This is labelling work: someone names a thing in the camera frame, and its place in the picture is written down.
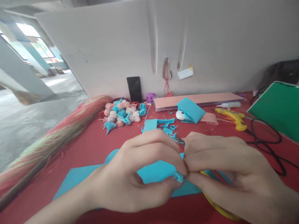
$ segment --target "glue bottle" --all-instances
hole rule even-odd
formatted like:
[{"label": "glue bottle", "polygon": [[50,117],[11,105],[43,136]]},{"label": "glue bottle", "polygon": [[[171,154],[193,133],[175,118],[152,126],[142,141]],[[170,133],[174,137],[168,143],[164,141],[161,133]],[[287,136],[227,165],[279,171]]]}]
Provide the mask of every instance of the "glue bottle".
[{"label": "glue bottle", "polygon": [[232,108],[232,107],[240,107],[241,103],[240,102],[230,102],[230,103],[223,103],[221,105],[217,105],[217,107],[222,107],[222,108]]}]

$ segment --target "yellow scissors handle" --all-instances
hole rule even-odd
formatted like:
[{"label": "yellow scissors handle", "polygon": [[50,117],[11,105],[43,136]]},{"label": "yellow scissors handle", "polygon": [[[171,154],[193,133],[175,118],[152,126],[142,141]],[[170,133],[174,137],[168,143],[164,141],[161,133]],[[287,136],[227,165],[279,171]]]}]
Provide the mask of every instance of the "yellow scissors handle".
[{"label": "yellow scissors handle", "polygon": [[[205,171],[200,171],[203,175],[209,176]],[[209,196],[207,196],[206,193],[203,192],[203,194],[205,195],[205,197],[207,198],[207,200],[209,201],[209,203],[216,209],[217,212],[219,212],[220,214],[222,214],[224,217],[229,218],[230,220],[233,221],[240,221],[241,218],[224,210],[223,208],[221,208],[220,206],[218,206],[217,204],[215,204],[210,198]]]}]

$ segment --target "white paper note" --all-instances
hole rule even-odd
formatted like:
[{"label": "white paper note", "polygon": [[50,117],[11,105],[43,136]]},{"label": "white paper note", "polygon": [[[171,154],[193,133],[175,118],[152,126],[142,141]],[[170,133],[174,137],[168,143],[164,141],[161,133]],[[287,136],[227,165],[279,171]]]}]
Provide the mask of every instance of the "white paper note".
[{"label": "white paper note", "polygon": [[183,79],[193,75],[193,67],[178,72],[178,78]]}]

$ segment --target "black phone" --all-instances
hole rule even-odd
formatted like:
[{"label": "black phone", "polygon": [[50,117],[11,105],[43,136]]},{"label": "black phone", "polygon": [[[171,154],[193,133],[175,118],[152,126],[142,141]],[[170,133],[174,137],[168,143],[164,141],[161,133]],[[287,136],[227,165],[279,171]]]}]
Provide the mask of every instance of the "black phone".
[{"label": "black phone", "polygon": [[141,93],[141,85],[140,85],[140,78],[136,77],[127,77],[130,98],[132,102],[139,102],[142,103],[142,93]]}]

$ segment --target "concrete floor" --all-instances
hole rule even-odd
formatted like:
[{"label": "concrete floor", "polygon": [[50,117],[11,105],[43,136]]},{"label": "concrete floor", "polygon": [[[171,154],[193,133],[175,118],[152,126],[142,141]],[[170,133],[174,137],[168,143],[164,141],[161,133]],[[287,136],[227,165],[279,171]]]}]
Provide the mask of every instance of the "concrete floor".
[{"label": "concrete floor", "polygon": [[42,81],[56,95],[28,106],[22,105],[10,90],[0,90],[0,172],[88,99],[71,72]]}]

